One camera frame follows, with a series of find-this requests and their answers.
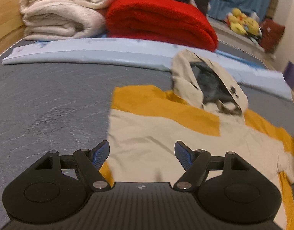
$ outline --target logo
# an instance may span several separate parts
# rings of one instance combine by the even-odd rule
[[[138,186],[138,188],[139,188],[140,190],[143,190],[143,189],[146,188],[146,186],[145,186],[144,184],[140,184],[140,185]]]

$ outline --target gray mattress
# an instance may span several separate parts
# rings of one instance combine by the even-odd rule
[[[95,64],[2,66],[7,54],[0,57],[0,228],[8,221],[3,189],[23,170],[49,150],[72,154],[106,139],[114,87],[171,88],[167,72]],[[250,109],[294,135],[292,102],[242,89]]]

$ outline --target wooden bed frame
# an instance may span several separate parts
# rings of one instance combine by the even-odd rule
[[[23,37],[18,3],[19,0],[0,0],[0,54]]]

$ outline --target pillow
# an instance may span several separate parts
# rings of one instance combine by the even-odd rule
[[[262,29],[260,46],[264,48],[265,53],[274,53],[284,34],[285,27],[271,19],[265,19],[260,27]]]

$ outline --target stuffed toy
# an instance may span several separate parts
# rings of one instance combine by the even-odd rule
[[[239,8],[233,8],[231,11],[232,15],[234,15],[236,18],[240,18],[242,12]]]
[[[233,8],[231,13],[228,13],[225,22],[233,32],[239,35],[261,36],[258,22],[254,18],[247,17],[239,8]]]
[[[233,8],[231,13],[228,14],[228,16],[225,19],[225,22],[228,24],[228,26],[231,26],[231,23],[239,23],[241,25],[245,25],[244,18],[247,16],[241,12],[238,8]]]
[[[233,32],[235,32],[235,33],[237,33],[237,34],[239,34],[239,35],[246,35],[247,34],[247,32],[246,32],[246,30],[244,29],[244,27],[241,25],[241,24],[239,24],[239,23],[231,23],[230,24],[230,28],[231,28],[231,30],[233,31]]]
[[[251,17],[247,17],[244,19],[244,22],[245,22],[244,28],[249,34],[252,34],[254,36],[260,35],[260,26],[257,21],[255,21]]]

